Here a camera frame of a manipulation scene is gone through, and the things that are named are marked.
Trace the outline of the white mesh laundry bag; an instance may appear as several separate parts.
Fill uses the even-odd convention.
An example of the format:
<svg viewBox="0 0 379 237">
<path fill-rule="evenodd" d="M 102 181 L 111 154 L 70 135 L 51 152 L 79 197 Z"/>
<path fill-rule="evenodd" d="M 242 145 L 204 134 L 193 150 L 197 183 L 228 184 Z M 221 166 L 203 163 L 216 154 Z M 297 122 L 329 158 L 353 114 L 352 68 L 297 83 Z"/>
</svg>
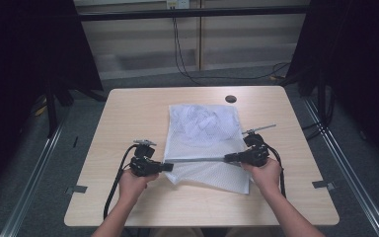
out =
<svg viewBox="0 0 379 237">
<path fill-rule="evenodd" d="M 239 166 L 220 160 L 226 154 L 245 149 L 242 129 L 238 137 L 231 139 L 191 141 L 176 133 L 170 116 L 164 160 L 173 163 L 174 168 L 166 176 L 175 185 L 183 181 L 196 182 L 246 195 L 250 192 L 250 175 Z"/>
</svg>

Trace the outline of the black horizontal rail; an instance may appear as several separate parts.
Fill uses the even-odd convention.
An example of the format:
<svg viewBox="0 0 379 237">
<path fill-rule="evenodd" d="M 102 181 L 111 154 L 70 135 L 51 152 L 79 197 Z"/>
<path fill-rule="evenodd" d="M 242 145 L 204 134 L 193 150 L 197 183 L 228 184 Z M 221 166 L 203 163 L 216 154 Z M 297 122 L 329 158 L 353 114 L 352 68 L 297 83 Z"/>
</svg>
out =
<svg viewBox="0 0 379 237">
<path fill-rule="evenodd" d="M 81 22 L 88 21 L 121 21 L 146 20 L 166 18 L 193 18 L 193 17 L 226 17 L 226 16 L 254 16 L 254 15 L 290 15 L 305 14 L 310 7 L 300 6 L 270 6 L 249 8 L 207 8 L 184 10 L 149 10 L 132 12 L 98 12 L 83 13 L 77 16 Z"/>
</svg>

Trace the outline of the person's left hand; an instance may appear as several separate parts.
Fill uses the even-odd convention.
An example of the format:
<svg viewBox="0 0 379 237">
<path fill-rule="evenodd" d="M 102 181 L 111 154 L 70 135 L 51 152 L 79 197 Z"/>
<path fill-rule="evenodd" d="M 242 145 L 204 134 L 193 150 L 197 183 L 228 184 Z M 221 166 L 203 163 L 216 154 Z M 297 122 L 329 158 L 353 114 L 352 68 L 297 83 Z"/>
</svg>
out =
<svg viewBox="0 0 379 237">
<path fill-rule="evenodd" d="M 125 170 L 118 183 L 118 202 L 121 204 L 134 206 L 140 195 L 147 188 L 148 183 L 155 181 L 158 177 L 158 174 L 147 177 L 138 177 L 130 170 Z"/>
</svg>

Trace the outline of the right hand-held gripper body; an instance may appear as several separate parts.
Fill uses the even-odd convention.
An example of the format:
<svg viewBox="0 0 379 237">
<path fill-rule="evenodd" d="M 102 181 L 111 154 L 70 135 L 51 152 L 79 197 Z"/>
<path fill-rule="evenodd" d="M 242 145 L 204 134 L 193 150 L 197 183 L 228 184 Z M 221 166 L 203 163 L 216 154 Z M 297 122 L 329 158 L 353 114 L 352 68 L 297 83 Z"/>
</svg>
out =
<svg viewBox="0 0 379 237">
<path fill-rule="evenodd" d="M 261 167 L 267 162 L 269 153 L 277 156 L 276 150 L 265 143 L 263 137 L 258 134 L 259 130 L 266 129 L 265 126 L 252 128 L 244 131 L 244 141 L 248 149 L 243 153 L 241 162 L 255 167 Z"/>
</svg>

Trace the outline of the white garment inside bag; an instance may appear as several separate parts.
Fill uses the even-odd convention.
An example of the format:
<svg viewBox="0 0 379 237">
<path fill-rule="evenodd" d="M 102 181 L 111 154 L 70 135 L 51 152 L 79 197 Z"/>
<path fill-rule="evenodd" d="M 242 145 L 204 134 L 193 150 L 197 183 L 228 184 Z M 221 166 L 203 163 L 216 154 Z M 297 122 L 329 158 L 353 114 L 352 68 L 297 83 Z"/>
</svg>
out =
<svg viewBox="0 0 379 237">
<path fill-rule="evenodd" d="M 170 116 L 176 133 L 191 141 L 221 141 L 241 131 L 237 111 L 230 106 L 175 105 Z"/>
</svg>

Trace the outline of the black metal stand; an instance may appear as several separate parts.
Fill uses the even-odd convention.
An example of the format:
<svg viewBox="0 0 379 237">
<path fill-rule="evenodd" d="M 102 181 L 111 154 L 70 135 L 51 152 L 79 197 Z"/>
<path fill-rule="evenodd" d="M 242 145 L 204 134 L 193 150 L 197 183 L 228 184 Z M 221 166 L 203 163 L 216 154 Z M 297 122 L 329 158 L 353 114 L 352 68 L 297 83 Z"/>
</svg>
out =
<svg viewBox="0 0 379 237">
<path fill-rule="evenodd" d="M 46 98 L 46 107 L 47 107 L 47 116 L 48 116 L 48 138 L 51 138 L 57 128 L 58 120 L 56 107 L 54 103 L 54 93 L 52 92 L 51 81 L 49 79 L 45 80 L 45 98 Z"/>
<path fill-rule="evenodd" d="M 319 79 L 317 83 L 317 99 L 318 99 L 318 115 L 321 127 L 327 126 L 327 112 L 326 112 L 326 73 L 324 70 L 319 72 Z"/>
</svg>

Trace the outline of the person's legs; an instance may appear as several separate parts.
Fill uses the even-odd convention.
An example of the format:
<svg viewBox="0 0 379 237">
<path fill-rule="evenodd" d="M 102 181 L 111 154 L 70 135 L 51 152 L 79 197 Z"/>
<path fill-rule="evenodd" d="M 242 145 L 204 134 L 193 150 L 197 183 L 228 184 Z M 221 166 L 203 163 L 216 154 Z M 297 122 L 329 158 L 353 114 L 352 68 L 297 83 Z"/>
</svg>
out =
<svg viewBox="0 0 379 237">
<path fill-rule="evenodd" d="M 153 228 L 149 237 L 275 237 L 270 228 Z"/>
</svg>

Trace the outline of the metal floor rail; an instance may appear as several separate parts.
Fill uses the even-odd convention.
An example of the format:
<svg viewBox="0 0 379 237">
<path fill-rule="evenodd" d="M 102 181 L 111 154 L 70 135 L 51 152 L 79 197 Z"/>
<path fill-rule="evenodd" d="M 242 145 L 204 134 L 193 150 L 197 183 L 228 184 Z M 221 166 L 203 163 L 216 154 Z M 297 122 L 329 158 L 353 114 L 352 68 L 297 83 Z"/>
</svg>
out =
<svg viewBox="0 0 379 237">
<path fill-rule="evenodd" d="M 331 130 L 326 126 L 323 126 L 321 120 L 318 117 L 318 109 L 315 103 L 311 99 L 304 100 L 305 106 L 313 119 L 317 124 L 317 128 L 321 136 L 323 137 L 327 147 L 331 151 L 332 156 L 337 162 L 349 188 L 353 192 L 356 200 L 358 201 L 361 209 L 363 210 L 367 220 L 371 224 L 372 228 L 379 237 L 379 208 L 369 195 L 367 190 L 362 185 L 355 171 L 351 167 L 346 155 L 339 146 L 337 140 L 333 136 Z"/>
<path fill-rule="evenodd" d="M 0 237 L 17 237 L 22 223 L 27 215 L 27 212 L 33 201 L 35 192 L 38 188 L 43 172 L 47 166 L 50 156 L 53 153 L 55 146 L 58 143 L 59 137 L 63 130 L 65 121 L 69 115 L 70 110 L 66 109 L 61 112 L 60 122 L 56 126 L 52 135 L 48 136 L 45 140 L 39 157 L 37 158 L 36 165 L 25 185 L 21 196 L 19 197 L 15 207 L 13 208 L 11 215 L 9 216 Z"/>
</svg>

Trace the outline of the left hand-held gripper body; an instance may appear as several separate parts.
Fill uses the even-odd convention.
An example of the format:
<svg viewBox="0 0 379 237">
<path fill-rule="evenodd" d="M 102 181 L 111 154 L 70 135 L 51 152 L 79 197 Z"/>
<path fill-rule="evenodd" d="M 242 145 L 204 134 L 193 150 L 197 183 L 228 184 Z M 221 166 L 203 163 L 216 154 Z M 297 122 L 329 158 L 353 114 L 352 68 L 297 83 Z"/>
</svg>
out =
<svg viewBox="0 0 379 237">
<path fill-rule="evenodd" d="M 138 177 L 147 177 L 162 172 L 161 163 L 152 160 L 155 143 L 149 140 L 134 140 L 136 149 L 131 158 L 129 167 L 131 172 Z"/>
</svg>

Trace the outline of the person's right hand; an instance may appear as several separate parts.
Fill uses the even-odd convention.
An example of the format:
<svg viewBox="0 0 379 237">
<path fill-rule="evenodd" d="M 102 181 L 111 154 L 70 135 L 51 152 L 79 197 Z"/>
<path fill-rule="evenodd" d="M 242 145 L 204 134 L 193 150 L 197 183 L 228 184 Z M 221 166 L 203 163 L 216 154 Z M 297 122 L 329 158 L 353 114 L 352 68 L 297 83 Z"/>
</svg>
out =
<svg viewBox="0 0 379 237">
<path fill-rule="evenodd" d="M 254 183 L 265 198 L 281 195 L 279 189 L 281 167 L 277 161 L 268 158 L 266 163 L 261 167 L 242 163 L 242 168 L 251 173 Z"/>
</svg>

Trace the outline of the white wall outlet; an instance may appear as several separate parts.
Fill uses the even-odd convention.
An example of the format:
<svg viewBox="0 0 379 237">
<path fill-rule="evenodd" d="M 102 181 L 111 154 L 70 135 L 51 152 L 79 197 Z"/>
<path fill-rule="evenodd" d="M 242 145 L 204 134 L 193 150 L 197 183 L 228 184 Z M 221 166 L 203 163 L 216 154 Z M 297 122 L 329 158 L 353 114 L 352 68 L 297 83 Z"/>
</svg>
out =
<svg viewBox="0 0 379 237">
<path fill-rule="evenodd" d="M 188 9 L 190 7 L 190 0 L 166 0 L 168 9 Z"/>
</svg>

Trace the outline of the dark curtain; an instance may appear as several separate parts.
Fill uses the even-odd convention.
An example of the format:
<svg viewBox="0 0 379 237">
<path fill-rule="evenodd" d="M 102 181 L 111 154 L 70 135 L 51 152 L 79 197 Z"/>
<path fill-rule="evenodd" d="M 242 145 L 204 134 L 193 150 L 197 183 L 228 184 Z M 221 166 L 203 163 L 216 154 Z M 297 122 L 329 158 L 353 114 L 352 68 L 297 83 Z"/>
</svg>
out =
<svg viewBox="0 0 379 237">
<path fill-rule="evenodd" d="M 36 99 L 103 88 L 74 0 L 0 0 L 0 176 Z"/>
<path fill-rule="evenodd" d="M 332 87 L 379 149 L 379 0 L 310 0 L 287 77 Z"/>
</svg>

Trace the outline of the grey tape strip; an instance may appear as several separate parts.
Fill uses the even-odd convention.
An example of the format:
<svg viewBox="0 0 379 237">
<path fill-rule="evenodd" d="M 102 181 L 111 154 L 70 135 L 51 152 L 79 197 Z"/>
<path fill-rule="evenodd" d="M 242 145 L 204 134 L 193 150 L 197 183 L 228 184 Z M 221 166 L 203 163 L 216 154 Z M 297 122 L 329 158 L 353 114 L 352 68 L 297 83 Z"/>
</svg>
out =
<svg viewBox="0 0 379 237">
<path fill-rule="evenodd" d="M 67 187 L 65 192 L 68 195 L 73 195 L 74 193 L 84 194 L 87 191 L 87 187 L 85 186 L 71 186 Z"/>
<path fill-rule="evenodd" d="M 314 181 L 312 185 L 315 189 L 326 188 L 328 191 L 332 191 L 336 188 L 336 185 L 333 182 L 328 183 L 326 181 Z"/>
</svg>

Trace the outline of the yellow floor object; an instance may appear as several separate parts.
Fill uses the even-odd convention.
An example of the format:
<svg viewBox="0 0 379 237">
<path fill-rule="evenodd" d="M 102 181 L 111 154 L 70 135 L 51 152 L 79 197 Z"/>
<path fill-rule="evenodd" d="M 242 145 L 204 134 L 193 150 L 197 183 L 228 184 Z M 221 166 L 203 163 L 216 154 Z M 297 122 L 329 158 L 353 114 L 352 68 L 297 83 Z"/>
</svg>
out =
<svg viewBox="0 0 379 237">
<path fill-rule="evenodd" d="M 33 108 L 31 110 L 31 115 L 34 117 L 40 116 L 47 107 L 47 99 L 45 95 L 40 96 L 36 103 L 33 105 Z"/>
</svg>

